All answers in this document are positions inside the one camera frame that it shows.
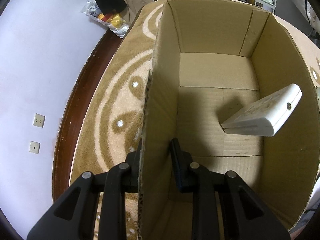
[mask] wall outlet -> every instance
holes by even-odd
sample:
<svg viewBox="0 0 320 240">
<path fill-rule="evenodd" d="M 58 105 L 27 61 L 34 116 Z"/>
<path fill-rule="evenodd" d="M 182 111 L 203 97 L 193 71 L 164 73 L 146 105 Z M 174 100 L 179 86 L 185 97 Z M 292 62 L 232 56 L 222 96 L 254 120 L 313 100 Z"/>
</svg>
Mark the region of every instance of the wall outlet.
<svg viewBox="0 0 320 240">
<path fill-rule="evenodd" d="M 37 142 L 30 142 L 30 150 L 31 153 L 39 153 L 40 150 L 40 143 Z"/>
<path fill-rule="evenodd" d="M 45 116 L 36 114 L 35 119 L 33 121 L 33 125 L 42 128 L 44 125 L 44 119 L 45 119 Z"/>
</svg>

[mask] cardboard flap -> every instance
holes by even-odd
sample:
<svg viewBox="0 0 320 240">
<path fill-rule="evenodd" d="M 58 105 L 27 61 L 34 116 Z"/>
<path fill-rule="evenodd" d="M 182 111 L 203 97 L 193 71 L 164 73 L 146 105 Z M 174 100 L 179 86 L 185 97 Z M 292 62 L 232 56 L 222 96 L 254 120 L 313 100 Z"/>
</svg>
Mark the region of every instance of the cardboard flap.
<svg viewBox="0 0 320 240">
<path fill-rule="evenodd" d="M 260 39 L 263 28 L 270 13 L 262 9 L 252 11 L 248 31 L 245 35 L 241 51 L 239 53 L 242 57 L 251 57 Z"/>
<path fill-rule="evenodd" d="M 181 53 L 180 86 L 259 90 L 249 58 L 215 53 Z"/>
<path fill-rule="evenodd" d="M 177 138 L 192 156 L 261 155 L 258 136 L 225 134 L 220 123 L 260 99 L 253 90 L 179 88 Z"/>
<path fill-rule="evenodd" d="M 313 81 L 287 30 L 273 16 L 252 55 L 260 96 L 297 84 L 302 97 L 278 133 L 264 138 L 260 196 L 297 221 L 310 197 L 319 165 L 319 107 Z"/>
<path fill-rule="evenodd" d="M 320 86 L 320 49 L 314 44 L 306 35 L 300 32 L 296 27 L 290 23 L 274 15 L 277 22 L 283 25 L 295 45 L 298 47 L 303 59 L 308 66 L 308 70 L 315 87 Z"/>
<path fill-rule="evenodd" d="M 230 0 L 169 0 L 181 52 L 239 55 L 252 10 Z"/>
</svg>

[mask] wooden baseboard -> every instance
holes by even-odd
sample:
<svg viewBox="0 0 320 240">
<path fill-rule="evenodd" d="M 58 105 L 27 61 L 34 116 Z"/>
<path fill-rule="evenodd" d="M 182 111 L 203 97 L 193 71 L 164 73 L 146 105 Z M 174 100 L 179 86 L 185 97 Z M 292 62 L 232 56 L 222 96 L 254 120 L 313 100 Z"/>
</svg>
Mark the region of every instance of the wooden baseboard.
<svg viewBox="0 0 320 240">
<path fill-rule="evenodd" d="M 57 198 L 69 187 L 71 165 L 81 126 L 98 83 L 116 52 L 121 38 L 108 30 L 84 65 L 71 92 L 63 114 L 54 153 L 52 198 Z"/>
</svg>

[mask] rug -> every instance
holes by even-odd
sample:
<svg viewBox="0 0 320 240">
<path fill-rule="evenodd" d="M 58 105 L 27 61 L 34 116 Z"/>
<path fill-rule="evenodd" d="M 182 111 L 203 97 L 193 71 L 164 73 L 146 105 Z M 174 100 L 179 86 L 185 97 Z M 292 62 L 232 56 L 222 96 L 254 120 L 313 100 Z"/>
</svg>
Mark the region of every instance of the rug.
<svg viewBox="0 0 320 240">
<path fill-rule="evenodd" d="M 70 183 L 84 171 L 108 171 L 136 150 L 142 129 L 145 88 L 163 3 L 143 7 L 106 68 L 92 97 L 78 138 Z M 102 196 L 96 218 L 98 237 Z M 126 194 L 127 239 L 137 239 L 138 194 Z"/>
</svg>

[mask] cardboard box wall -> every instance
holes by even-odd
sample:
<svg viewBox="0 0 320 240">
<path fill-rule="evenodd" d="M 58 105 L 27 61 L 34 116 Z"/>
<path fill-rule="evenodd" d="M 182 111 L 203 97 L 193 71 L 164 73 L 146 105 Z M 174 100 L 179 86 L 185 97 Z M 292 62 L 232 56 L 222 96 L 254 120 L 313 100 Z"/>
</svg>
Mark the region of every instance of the cardboard box wall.
<svg viewBox="0 0 320 240">
<path fill-rule="evenodd" d="M 313 189 L 320 149 L 319 49 L 256 6 L 168 0 L 148 83 L 140 171 L 143 239 L 190 239 L 192 199 L 172 177 L 169 141 L 211 171 L 236 171 L 290 229 Z M 295 111 L 271 138 L 225 134 L 220 123 L 291 83 Z"/>
</svg>

